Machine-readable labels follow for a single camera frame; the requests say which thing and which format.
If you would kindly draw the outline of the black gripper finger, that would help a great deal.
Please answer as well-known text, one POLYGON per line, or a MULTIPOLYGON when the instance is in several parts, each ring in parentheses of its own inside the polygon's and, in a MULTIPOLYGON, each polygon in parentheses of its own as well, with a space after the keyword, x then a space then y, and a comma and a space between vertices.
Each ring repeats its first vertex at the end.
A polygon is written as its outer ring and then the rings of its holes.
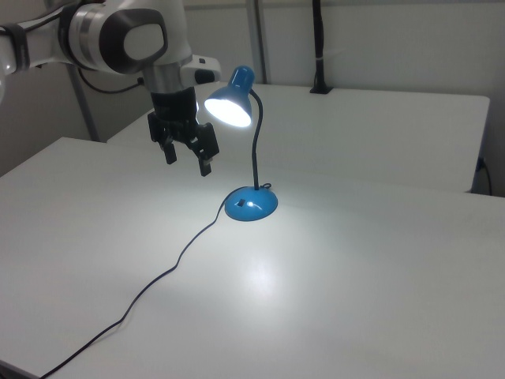
POLYGON ((148 114, 148 126, 150 138, 158 143, 162 149, 166 163, 172 164, 177 161, 177 155, 174 148, 174 139, 169 129, 169 122, 163 121, 155 112, 148 114))
POLYGON ((211 173, 211 161, 219 153, 218 141, 211 123, 197 124, 189 148, 198 159, 200 174, 205 177, 211 173))

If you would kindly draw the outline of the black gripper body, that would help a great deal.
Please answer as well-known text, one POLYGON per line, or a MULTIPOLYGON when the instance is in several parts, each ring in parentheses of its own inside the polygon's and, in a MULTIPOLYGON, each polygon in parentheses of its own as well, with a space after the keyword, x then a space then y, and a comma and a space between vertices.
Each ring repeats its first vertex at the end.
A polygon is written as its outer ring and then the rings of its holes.
POLYGON ((161 149, 173 141, 185 144, 200 152, 202 146, 197 136, 196 92, 194 88, 163 94, 152 93, 154 111, 151 113, 151 140, 161 149))

